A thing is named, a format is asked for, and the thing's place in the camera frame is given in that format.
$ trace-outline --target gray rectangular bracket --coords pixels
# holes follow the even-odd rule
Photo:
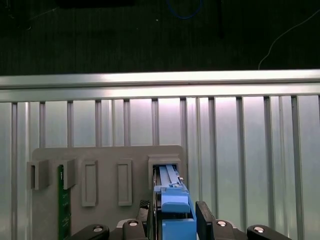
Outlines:
[[[183,168],[181,167],[181,160],[178,154],[152,154],[149,155],[148,160],[148,181],[149,181],[149,190],[152,190],[153,187],[153,175],[154,166],[172,164],[176,165],[177,170],[179,171],[180,176],[184,176]]]
[[[49,186],[49,161],[27,162],[28,189],[42,190]]]
[[[97,161],[85,160],[81,166],[81,204],[94,207],[97,204]]]
[[[121,159],[117,162],[118,206],[132,205],[132,160]]]
[[[59,165],[63,165],[63,189],[67,190],[76,184],[75,160],[61,160],[58,163]]]

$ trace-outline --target gray slot holder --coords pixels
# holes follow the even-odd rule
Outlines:
[[[117,163],[118,206],[132,205],[132,159],[121,159]]]
[[[28,189],[42,190],[49,186],[49,161],[27,162]]]
[[[178,170],[179,174],[181,176],[185,176],[184,168],[181,166],[181,160],[179,159],[178,154],[152,154],[148,155],[148,157],[149,190],[152,190],[153,188],[154,166],[173,164],[176,165],[176,169]]]
[[[63,165],[63,189],[67,190],[76,184],[75,160],[61,160],[58,163],[59,165]]]
[[[85,160],[81,166],[81,202],[83,207],[97,204],[97,161]]]
[[[34,150],[28,164],[28,181],[31,183],[33,169],[34,189],[41,190],[32,191],[31,239],[58,239],[59,165],[66,168],[64,187],[70,187],[71,235],[74,235],[93,223],[106,225],[112,231],[119,221],[136,218],[140,201],[152,201],[148,180],[153,166],[161,164],[177,165],[188,187],[187,161],[183,148],[177,145]]]

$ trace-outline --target blue connector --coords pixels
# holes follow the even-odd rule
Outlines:
[[[163,213],[186,214],[185,218],[162,219],[162,240],[196,240],[197,218],[189,191],[172,165],[159,166],[161,185],[154,191],[161,194]]]

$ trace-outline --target screw head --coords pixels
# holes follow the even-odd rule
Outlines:
[[[95,233],[101,232],[102,230],[103,230],[103,228],[102,228],[101,226],[96,226],[96,227],[93,229],[93,231],[94,231]]]
[[[224,221],[218,221],[217,224],[221,227],[225,227],[227,225],[227,223]]]
[[[253,230],[261,234],[265,231],[262,227],[259,227],[259,226],[256,226]]]
[[[135,226],[138,225],[138,223],[137,223],[136,221],[132,221],[132,222],[129,223],[129,225],[130,225],[131,227],[135,227]]]

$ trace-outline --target dark background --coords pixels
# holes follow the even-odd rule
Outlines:
[[[199,2],[171,3],[188,15]],[[31,19],[30,30],[16,29],[2,13],[0,75],[256,70],[273,40],[316,12],[320,1],[222,0],[224,38],[218,36],[216,0],[203,0],[200,12],[187,20],[173,16],[166,0],[50,11],[56,7],[54,0],[16,0],[19,15]],[[282,37],[261,65],[315,68],[320,13]]]

